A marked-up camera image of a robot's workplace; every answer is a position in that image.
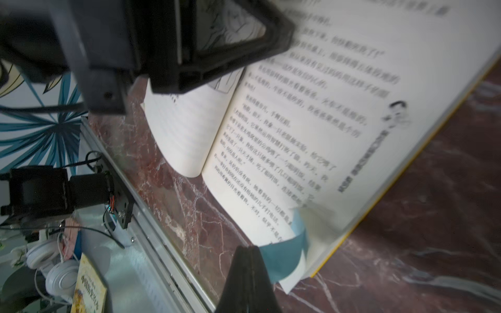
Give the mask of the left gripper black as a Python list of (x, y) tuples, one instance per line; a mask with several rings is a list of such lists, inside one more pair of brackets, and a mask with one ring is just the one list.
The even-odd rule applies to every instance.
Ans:
[(1, 58), (35, 83), (72, 74), (81, 109), (124, 115), (146, 71), (147, 1), (2, 1)]

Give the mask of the yellow cover book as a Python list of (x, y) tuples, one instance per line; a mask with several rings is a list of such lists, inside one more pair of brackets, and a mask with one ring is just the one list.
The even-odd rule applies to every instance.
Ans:
[(279, 1), (287, 52), (183, 95), (147, 85), (168, 164), (201, 176), (253, 245), (335, 214), (314, 275), (500, 55), (499, 1)]

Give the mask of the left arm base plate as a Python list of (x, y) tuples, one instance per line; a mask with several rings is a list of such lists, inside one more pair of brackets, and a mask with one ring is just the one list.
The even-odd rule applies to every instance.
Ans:
[(107, 174), (113, 182), (112, 196), (114, 198), (114, 204), (112, 206), (112, 212), (117, 218), (120, 226), (125, 230), (128, 228), (133, 217), (133, 206), (135, 204), (134, 197), (125, 185), (124, 180), (120, 177), (118, 171), (106, 157), (103, 156), (98, 160), (95, 166), (96, 173)]

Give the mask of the blue sticky note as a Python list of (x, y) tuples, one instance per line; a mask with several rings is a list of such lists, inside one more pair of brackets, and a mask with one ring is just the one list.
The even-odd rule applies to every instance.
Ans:
[(306, 277), (310, 266), (336, 240), (333, 211), (323, 207), (295, 209), (289, 225), (293, 237), (260, 247), (271, 283), (286, 292)]

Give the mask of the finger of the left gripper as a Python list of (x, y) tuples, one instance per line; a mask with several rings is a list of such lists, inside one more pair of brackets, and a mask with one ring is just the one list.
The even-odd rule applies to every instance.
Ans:
[(270, 1), (149, 1), (151, 90), (184, 94), (287, 51), (294, 23)]

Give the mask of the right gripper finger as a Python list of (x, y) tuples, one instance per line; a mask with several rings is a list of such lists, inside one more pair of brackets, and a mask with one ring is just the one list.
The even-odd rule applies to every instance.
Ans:
[(256, 246), (239, 246), (216, 312), (280, 312), (264, 260)]

